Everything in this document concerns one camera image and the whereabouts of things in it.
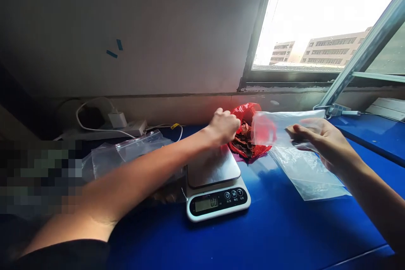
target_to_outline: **digital kitchen scale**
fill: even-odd
[[[227,145],[200,154],[187,165],[187,217],[204,221],[249,208],[251,199]]]

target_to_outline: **sky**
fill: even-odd
[[[269,0],[255,64],[268,65],[275,43],[295,41],[291,58],[300,62],[311,38],[363,32],[391,0]]]

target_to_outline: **window glass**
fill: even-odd
[[[367,73],[405,74],[405,25],[402,25],[385,45]]]
[[[308,0],[269,0],[252,68],[340,71],[390,1],[316,0],[314,11]],[[387,60],[380,58],[392,69]]]

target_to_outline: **pixelated area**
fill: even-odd
[[[79,141],[0,142],[0,213],[25,219],[71,212],[80,197]]]

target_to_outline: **white charger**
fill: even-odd
[[[127,120],[125,119],[123,112],[109,113],[108,117],[110,118],[114,129],[124,128],[127,126]]]

